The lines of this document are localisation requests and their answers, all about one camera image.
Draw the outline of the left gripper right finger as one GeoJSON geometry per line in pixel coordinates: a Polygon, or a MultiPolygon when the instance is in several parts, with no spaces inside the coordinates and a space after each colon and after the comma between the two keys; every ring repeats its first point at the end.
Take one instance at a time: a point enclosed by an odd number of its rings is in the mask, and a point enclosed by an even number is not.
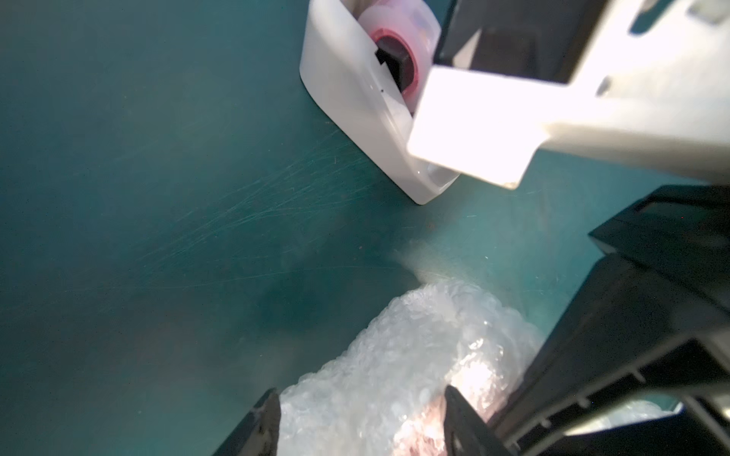
{"type": "Polygon", "coordinates": [[[511,456],[458,389],[447,386],[445,400],[443,426],[448,456],[511,456]]]}

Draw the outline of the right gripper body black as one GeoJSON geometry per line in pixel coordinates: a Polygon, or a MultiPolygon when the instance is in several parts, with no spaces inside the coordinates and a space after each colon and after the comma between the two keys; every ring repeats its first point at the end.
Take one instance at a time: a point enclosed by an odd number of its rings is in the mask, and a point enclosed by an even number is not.
{"type": "Polygon", "coordinates": [[[729,189],[666,185],[602,258],[490,428],[521,455],[729,451],[729,189]]]}

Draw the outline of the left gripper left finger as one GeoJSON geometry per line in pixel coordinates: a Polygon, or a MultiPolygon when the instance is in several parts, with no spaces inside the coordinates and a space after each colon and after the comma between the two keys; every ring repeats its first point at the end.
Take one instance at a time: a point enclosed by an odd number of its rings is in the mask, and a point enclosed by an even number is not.
{"type": "Polygon", "coordinates": [[[281,426],[281,401],[269,389],[243,417],[213,456],[275,456],[281,426]]]}

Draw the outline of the bubble wrap sheet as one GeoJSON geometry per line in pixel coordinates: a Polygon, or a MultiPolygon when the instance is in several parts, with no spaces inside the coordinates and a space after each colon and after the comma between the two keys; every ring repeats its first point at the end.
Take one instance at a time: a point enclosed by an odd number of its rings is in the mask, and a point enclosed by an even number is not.
{"type": "Polygon", "coordinates": [[[281,395],[281,455],[442,455],[446,387],[483,420],[505,406],[543,334],[457,280],[393,299],[338,358],[281,395]]]}

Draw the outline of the white tape dispenser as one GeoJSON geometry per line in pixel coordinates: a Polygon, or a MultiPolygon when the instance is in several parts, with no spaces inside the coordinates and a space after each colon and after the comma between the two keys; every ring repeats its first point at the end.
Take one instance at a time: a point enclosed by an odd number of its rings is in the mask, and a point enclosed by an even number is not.
{"type": "Polygon", "coordinates": [[[458,174],[408,153],[412,113],[354,15],[369,5],[309,3],[300,79],[317,106],[391,181],[415,203],[426,204],[458,174]]]}

